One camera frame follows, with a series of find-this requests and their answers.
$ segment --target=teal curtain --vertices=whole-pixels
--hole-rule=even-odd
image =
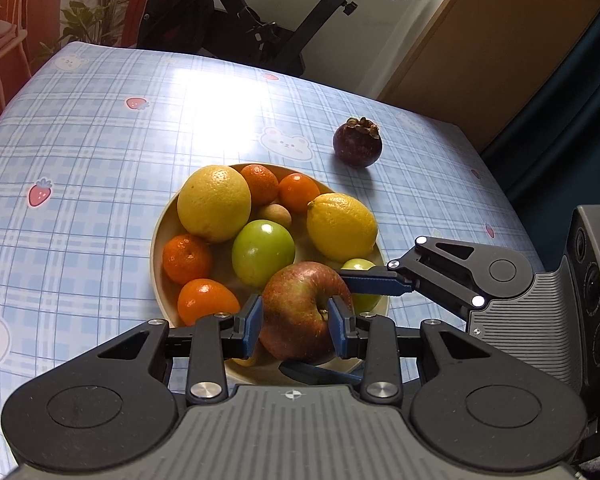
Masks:
[[[573,209],[600,202],[600,12],[482,158],[545,268],[557,268]]]

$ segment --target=fruit bowl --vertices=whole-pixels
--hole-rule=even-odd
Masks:
[[[246,165],[247,164],[233,164],[231,167],[239,172]],[[262,165],[271,170],[278,180],[282,180],[291,173],[297,173],[295,170],[290,170],[289,168],[283,168],[281,166],[274,166],[271,164]],[[314,180],[314,182],[318,185],[320,193],[333,192],[321,182],[318,182],[317,180]],[[164,245],[174,236],[186,233],[186,230],[178,218],[178,211],[176,209],[177,201],[178,194],[176,193],[164,208],[164,211],[156,224],[154,237],[151,241],[150,273],[155,298],[165,319],[169,321],[171,326],[184,326],[178,315],[177,309],[178,294],[180,293],[181,286],[173,283],[162,269],[162,250]],[[305,219],[293,216],[293,223],[289,232],[296,243],[295,263],[308,260],[326,264],[336,270],[340,269],[339,264],[327,260],[315,249],[307,234]],[[229,290],[235,294],[236,298],[238,298],[240,304],[244,304],[251,294],[259,294],[261,290],[244,285],[235,275],[231,263],[231,248],[233,243],[234,241],[232,239],[210,246],[214,260],[210,278],[229,288]],[[377,245],[374,245],[372,253],[367,255],[366,259],[372,261],[376,265],[384,265]],[[382,296],[376,305],[374,312],[385,316],[388,309],[388,299],[387,297]],[[278,370],[280,362],[275,360],[259,343],[256,346],[255,355],[255,363],[248,367],[243,366],[234,360],[225,361],[227,374],[239,383],[297,384],[292,379],[289,379],[280,373]],[[350,372],[359,364],[359,362],[358,359],[342,360],[340,358],[335,358],[321,366],[339,372]]]

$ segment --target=plaid pattern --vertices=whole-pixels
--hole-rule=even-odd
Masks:
[[[147,102],[127,105],[132,97]],[[360,115],[378,122],[384,150],[352,170],[334,158],[331,136]],[[308,146],[294,152],[298,137]],[[148,257],[164,205],[196,168],[250,161],[357,197],[376,215],[386,260],[418,235],[437,235],[521,250],[541,270],[504,194],[451,124],[215,59],[71,43],[0,119],[0,314],[11,332],[0,410],[28,379],[160,316]],[[27,194],[41,178],[51,196],[32,208]],[[391,316],[401,326],[429,317],[461,326],[418,294],[393,298]],[[404,361],[405,379],[416,377]],[[175,368],[180,390],[184,363]],[[0,477],[13,466],[0,433]]]

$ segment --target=blue plaid tablecloth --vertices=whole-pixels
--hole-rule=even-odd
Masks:
[[[382,156],[366,170],[333,155],[350,116],[381,129]],[[251,161],[362,200],[385,260],[433,235],[509,246],[541,270],[456,126],[220,60],[71,43],[0,118],[0,410],[30,378],[159,317],[149,248],[162,209],[195,169]],[[393,298],[390,315],[461,325],[415,293]],[[410,360],[402,370],[417,376]],[[0,478],[13,467],[0,432]]]

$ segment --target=brown cabinet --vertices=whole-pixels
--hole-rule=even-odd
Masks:
[[[445,0],[379,99],[482,150],[570,52],[600,0]]]

